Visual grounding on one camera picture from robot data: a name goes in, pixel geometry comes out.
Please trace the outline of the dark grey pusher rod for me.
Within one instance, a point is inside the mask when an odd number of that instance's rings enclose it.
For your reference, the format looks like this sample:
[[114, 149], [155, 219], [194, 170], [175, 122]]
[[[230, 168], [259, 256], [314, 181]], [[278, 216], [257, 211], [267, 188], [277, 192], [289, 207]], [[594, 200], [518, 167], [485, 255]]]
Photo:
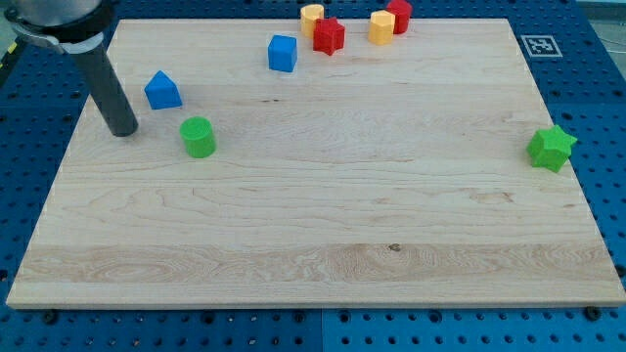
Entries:
[[128, 137], [138, 129], [138, 120], [122, 89], [102, 43], [80, 43], [71, 54], [83, 73], [90, 94], [104, 122], [115, 137]]

